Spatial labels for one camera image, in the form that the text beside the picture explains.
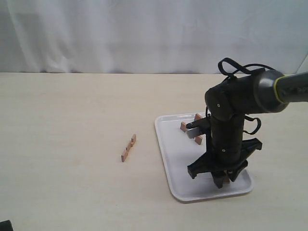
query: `fabric backdrop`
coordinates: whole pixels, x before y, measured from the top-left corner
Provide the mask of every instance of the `fabric backdrop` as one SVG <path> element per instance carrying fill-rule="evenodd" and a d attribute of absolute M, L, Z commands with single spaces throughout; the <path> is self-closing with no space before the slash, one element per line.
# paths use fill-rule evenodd
<path fill-rule="evenodd" d="M 307 0 L 0 0 L 0 71 L 308 70 Z"/>

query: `black object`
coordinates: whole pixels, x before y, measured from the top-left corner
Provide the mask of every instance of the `black object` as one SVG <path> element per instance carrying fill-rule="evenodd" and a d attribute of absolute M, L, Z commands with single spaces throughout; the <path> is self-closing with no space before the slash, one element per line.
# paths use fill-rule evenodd
<path fill-rule="evenodd" d="M 236 70 L 226 72 L 223 63 Z M 199 128 L 200 135 L 206 135 L 206 152 L 188 166 L 188 173 L 194 179 L 199 173 L 211 172 L 214 183 L 221 188 L 225 177 L 235 181 L 248 166 L 247 158 L 262 149 L 262 143 L 256 138 L 243 141 L 243 132 L 253 135 L 261 127 L 259 118 L 247 115 L 278 113 L 289 102 L 308 101 L 308 72 L 285 77 L 269 66 L 241 66 L 230 58 L 220 61 L 218 68 L 227 77 L 205 93 L 206 118 L 189 123 L 186 128 Z M 237 78 L 234 74 L 238 71 L 248 76 Z M 245 119 L 257 121 L 254 131 L 244 130 Z"/>
<path fill-rule="evenodd" d="M 0 222 L 0 231 L 14 231 L 9 220 Z"/>

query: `table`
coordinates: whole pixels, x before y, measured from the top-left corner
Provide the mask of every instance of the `table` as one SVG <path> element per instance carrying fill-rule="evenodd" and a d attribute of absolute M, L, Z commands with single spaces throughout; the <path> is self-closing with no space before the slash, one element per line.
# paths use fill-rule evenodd
<path fill-rule="evenodd" d="M 154 120 L 203 111 L 222 79 L 1 73 L 0 220 L 16 231 L 307 230 L 306 103 L 260 115 L 251 193 L 193 204 L 170 194 Z"/>

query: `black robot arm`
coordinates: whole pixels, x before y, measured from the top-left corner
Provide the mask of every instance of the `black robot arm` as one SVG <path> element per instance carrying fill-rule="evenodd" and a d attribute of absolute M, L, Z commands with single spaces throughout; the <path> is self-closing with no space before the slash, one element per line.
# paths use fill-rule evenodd
<path fill-rule="evenodd" d="M 237 68 L 233 73 L 223 69 L 227 62 Z M 243 141 L 244 120 L 256 119 L 257 129 L 261 126 L 258 118 L 249 114 L 278 113 L 289 102 L 308 101 L 308 73 L 285 77 L 271 67 L 261 64 L 241 66 L 225 58 L 218 64 L 219 70 L 227 77 L 205 93 L 206 117 L 187 124 L 190 138 L 206 135 L 206 152 L 188 166 L 192 178 L 197 174 L 210 172 L 218 188 L 223 186 L 225 177 L 235 181 L 239 173 L 248 166 L 247 158 L 261 150 L 262 143 L 254 138 Z M 241 71 L 248 76 L 237 78 Z"/>

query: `light wood tabletop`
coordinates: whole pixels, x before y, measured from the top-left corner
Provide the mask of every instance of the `light wood tabletop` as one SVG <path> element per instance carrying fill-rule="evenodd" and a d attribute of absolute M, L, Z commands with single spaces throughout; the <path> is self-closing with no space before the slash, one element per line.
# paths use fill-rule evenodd
<path fill-rule="evenodd" d="M 307 230 L 307 103 L 259 116 L 251 193 L 192 204 L 171 195 L 154 121 L 204 111 L 223 78 L 0 73 L 0 220 L 16 231 Z"/>

